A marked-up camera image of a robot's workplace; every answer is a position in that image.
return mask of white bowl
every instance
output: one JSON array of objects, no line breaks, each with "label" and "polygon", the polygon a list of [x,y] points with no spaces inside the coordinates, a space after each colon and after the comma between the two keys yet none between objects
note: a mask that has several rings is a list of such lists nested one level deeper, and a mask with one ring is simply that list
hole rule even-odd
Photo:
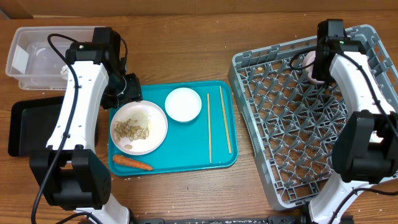
[{"label": "white bowl", "polygon": [[178,88],[167,95],[165,109],[172,119],[189,122],[200,113],[201,99],[199,94],[190,88]]},{"label": "white bowl", "polygon": [[[132,117],[132,114],[141,110],[148,115],[149,136],[146,139],[131,141],[129,138],[121,138],[118,142],[114,133],[114,124],[117,121],[126,121]],[[122,106],[113,116],[110,126],[111,138],[113,143],[122,152],[130,155],[139,156],[152,152],[157,149],[167,134],[167,118],[163,110],[156,104],[149,101],[132,102]],[[124,148],[125,145],[131,145],[132,149]]]}]

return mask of robotic arm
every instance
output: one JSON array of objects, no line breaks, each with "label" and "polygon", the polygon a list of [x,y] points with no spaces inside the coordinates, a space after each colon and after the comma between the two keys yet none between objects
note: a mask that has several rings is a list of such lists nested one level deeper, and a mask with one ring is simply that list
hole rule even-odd
[{"label": "robotic arm", "polygon": [[380,115],[364,74],[347,58],[329,50],[339,51],[362,66],[381,108],[390,114],[389,119],[395,128],[398,117],[371,75],[362,43],[346,36],[341,20],[329,19],[319,23],[317,51],[307,54],[303,67],[314,61],[313,67],[307,68],[308,79],[312,82],[337,82],[348,109],[349,121],[333,147],[331,160],[334,171],[322,191],[309,203],[308,218],[318,224],[353,223],[352,220],[343,221],[341,217],[361,192],[352,195],[344,204],[342,202],[353,189],[370,188],[383,177],[396,173],[397,139]]},{"label": "robotic arm", "polygon": [[[100,105],[117,108],[141,101],[141,86],[135,74],[126,75],[126,58],[119,59],[121,38],[109,27],[95,28],[92,42],[74,42],[66,53],[78,77],[78,98],[69,135],[51,172],[43,194],[50,205],[65,210],[92,213],[101,223],[125,223],[132,213],[111,195],[111,176],[95,156],[95,125]],[[76,84],[68,71],[68,84],[61,112],[47,148],[30,157],[30,168],[39,185],[61,145],[71,113]],[[72,163],[72,169],[62,169]]]}]

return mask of blue placemat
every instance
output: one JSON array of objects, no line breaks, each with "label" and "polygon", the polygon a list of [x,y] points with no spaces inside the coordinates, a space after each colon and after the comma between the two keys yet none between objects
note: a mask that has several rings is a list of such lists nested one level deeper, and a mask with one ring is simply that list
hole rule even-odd
[{"label": "blue placemat", "polygon": [[[231,154],[228,151],[220,86],[223,91],[226,119],[228,122]],[[187,87],[195,90],[202,101],[200,114],[191,122],[179,123],[165,112],[164,103],[167,95],[174,89]],[[157,104],[165,112],[169,128],[164,142],[153,152],[143,156],[132,156],[120,151],[109,136],[108,165],[118,176],[163,174],[201,169],[229,167],[238,158],[235,120],[232,95],[229,86],[222,81],[173,83],[141,86],[144,100]],[[209,160],[207,93],[210,94],[211,148],[212,163]],[[109,125],[118,109],[109,112]],[[154,170],[147,171],[117,165],[112,157],[121,154],[151,165]]]}]

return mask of wooden chopstick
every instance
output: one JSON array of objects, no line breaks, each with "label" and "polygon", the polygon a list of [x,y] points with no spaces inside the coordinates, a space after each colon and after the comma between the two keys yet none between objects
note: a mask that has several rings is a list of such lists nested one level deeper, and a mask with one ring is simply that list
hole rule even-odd
[{"label": "wooden chopstick", "polygon": [[221,105],[223,105],[223,114],[224,114],[224,124],[225,124],[225,133],[226,133],[226,140],[228,142],[228,151],[231,154],[231,143],[229,141],[229,131],[228,131],[228,124],[226,122],[226,115],[225,115],[225,106],[224,106],[224,98],[223,98],[223,91],[221,90],[220,86],[220,96],[221,96]]},{"label": "wooden chopstick", "polygon": [[210,96],[207,93],[207,115],[209,120],[209,155],[210,155],[210,163],[211,163],[211,126],[210,126]]}]

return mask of clear plastic container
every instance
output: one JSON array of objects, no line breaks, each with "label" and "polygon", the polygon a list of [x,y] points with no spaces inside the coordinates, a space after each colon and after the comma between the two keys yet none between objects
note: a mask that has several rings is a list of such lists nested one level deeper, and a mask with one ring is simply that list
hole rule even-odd
[{"label": "clear plastic container", "polygon": [[[67,76],[61,74],[65,65],[47,42],[49,34],[62,34],[79,42],[91,41],[93,26],[21,27],[14,36],[8,53],[6,74],[19,80],[23,90],[64,90]],[[65,56],[71,42],[51,38],[54,46]]]}]

